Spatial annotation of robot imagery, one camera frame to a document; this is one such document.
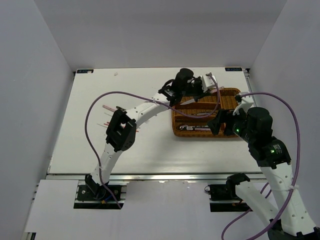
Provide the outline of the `knife with pink handle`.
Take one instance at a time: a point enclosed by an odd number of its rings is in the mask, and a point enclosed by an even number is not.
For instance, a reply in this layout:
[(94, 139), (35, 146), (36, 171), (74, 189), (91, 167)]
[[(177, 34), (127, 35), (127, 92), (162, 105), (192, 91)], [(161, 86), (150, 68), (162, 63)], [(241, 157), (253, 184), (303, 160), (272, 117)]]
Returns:
[[(217, 93), (218, 90), (222, 90), (223, 88), (224, 88), (223, 86), (219, 87), (218, 89), (214, 88), (214, 89), (210, 90), (209, 93), (210, 94)], [(195, 103), (195, 102), (196, 102), (196, 100), (194, 98), (191, 98), (191, 99), (181, 103), (180, 105), (188, 105), (188, 104)]]

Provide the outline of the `knife with black handle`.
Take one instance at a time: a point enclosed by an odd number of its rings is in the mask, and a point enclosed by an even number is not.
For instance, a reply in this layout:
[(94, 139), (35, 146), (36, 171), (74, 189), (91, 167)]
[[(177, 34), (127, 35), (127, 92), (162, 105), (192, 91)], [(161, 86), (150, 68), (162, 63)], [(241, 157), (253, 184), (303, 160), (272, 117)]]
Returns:
[(198, 112), (198, 113), (195, 113), (195, 114), (192, 114), (191, 116), (210, 116), (212, 113), (210, 112)]

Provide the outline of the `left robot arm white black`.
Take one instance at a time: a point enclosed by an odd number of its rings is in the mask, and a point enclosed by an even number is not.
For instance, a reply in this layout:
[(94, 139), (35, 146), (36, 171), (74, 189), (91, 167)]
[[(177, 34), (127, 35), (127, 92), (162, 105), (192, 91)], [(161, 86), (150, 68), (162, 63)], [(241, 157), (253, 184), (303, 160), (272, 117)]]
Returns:
[(102, 200), (107, 195), (113, 195), (108, 188), (111, 172), (120, 155), (134, 144), (138, 127), (157, 114), (172, 109), (183, 97), (192, 97), (197, 101), (208, 96), (216, 86), (217, 81), (211, 73), (194, 77), (192, 70), (182, 68), (153, 97), (143, 97), (142, 104), (128, 110), (117, 109), (106, 129), (103, 153), (98, 154), (97, 150), (93, 150), (97, 166), (85, 176), (90, 196)]

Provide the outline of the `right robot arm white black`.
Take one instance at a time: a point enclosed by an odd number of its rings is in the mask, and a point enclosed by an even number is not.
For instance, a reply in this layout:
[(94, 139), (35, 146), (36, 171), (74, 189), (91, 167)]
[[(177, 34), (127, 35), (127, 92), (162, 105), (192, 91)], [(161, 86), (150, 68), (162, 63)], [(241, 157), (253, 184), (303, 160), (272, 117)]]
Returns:
[(294, 179), (291, 157), (285, 144), (273, 136), (273, 119), (268, 110), (252, 107), (247, 111), (220, 109), (207, 125), (211, 132), (236, 135), (248, 144), (248, 151), (264, 174), (273, 194), (273, 206), (244, 173), (231, 175), (226, 181), (226, 195), (245, 201), (259, 217), (270, 240), (318, 240), (320, 229), (305, 208)]

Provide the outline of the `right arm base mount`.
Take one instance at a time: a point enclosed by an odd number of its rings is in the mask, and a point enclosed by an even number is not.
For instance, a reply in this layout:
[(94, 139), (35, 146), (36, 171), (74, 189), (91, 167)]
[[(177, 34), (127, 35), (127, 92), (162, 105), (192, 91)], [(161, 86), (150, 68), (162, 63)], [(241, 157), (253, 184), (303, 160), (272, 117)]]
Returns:
[(242, 199), (231, 195), (225, 184), (207, 185), (204, 192), (209, 195), (211, 213), (239, 213), (249, 209)]

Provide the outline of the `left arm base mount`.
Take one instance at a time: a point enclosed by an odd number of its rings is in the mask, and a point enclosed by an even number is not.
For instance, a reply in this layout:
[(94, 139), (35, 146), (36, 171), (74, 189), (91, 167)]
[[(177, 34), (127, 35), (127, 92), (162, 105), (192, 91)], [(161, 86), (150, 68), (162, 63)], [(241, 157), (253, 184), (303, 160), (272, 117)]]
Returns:
[[(112, 184), (108, 188), (114, 194), (119, 205), (123, 207), (127, 186)], [(81, 210), (120, 210), (113, 196), (104, 187), (97, 194), (94, 194), (84, 182), (78, 184), (73, 208)]]

